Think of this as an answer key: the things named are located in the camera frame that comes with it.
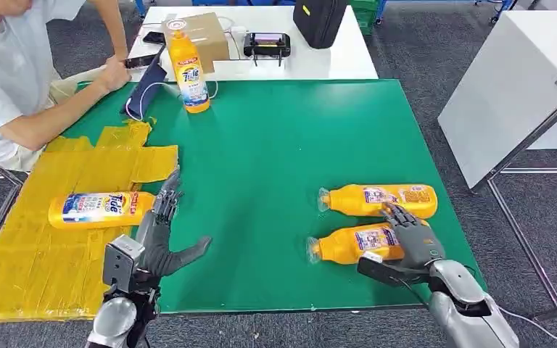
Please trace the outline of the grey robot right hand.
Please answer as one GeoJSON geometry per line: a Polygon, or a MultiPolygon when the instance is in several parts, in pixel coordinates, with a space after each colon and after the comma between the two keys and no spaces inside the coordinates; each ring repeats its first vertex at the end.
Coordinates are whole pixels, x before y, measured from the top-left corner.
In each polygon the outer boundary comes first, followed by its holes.
{"type": "Polygon", "coordinates": [[[430,262],[444,259],[445,248],[432,228],[400,205],[386,203],[381,213],[391,225],[403,258],[400,268],[423,270],[430,262]]]}

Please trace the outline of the person's right hand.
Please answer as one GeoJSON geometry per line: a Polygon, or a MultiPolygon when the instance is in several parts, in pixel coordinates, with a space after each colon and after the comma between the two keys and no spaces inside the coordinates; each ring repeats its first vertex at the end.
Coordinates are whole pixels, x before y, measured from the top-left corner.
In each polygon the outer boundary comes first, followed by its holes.
{"type": "Polygon", "coordinates": [[[130,80],[131,75],[124,63],[110,60],[100,72],[96,82],[109,93],[122,88],[130,80]]]}

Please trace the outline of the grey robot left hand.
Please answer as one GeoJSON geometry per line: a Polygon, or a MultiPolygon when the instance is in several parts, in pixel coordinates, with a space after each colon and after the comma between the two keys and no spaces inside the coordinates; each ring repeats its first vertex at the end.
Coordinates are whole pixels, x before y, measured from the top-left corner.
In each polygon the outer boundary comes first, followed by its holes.
{"type": "Polygon", "coordinates": [[[182,193],[181,169],[177,167],[162,184],[152,208],[148,210],[138,227],[136,240],[143,245],[144,252],[139,267],[153,276],[164,277],[191,264],[205,255],[212,238],[203,236],[195,245],[173,252],[169,247],[171,223],[175,216],[182,193]]]}

